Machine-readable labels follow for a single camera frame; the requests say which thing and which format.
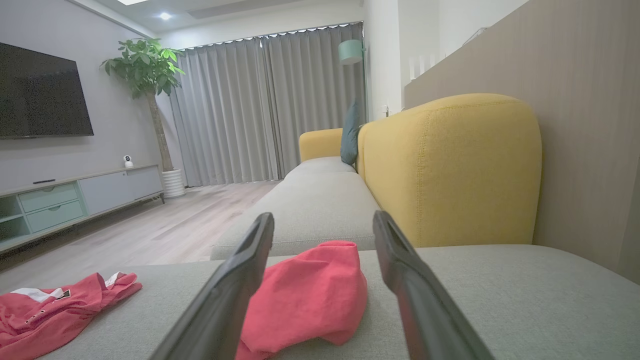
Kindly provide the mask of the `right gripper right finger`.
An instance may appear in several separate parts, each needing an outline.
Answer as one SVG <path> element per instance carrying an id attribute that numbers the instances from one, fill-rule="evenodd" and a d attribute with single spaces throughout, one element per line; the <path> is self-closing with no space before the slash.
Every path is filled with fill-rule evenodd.
<path id="1" fill-rule="evenodd" d="M 493 359 L 453 297 L 388 212 L 375 212 L 373 231 L 382 280 L 397 297 L 409 357 Z"/>

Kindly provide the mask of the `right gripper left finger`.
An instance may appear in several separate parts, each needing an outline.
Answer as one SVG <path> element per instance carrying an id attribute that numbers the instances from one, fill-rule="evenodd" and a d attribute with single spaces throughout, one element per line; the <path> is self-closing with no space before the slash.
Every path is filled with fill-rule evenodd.
<path id="1" fill-rule="evenodd" d="M 153 360 L 233 360 L 250 299 L 265 275 L 275 221 L 258 215 L 151 355 Z"/>

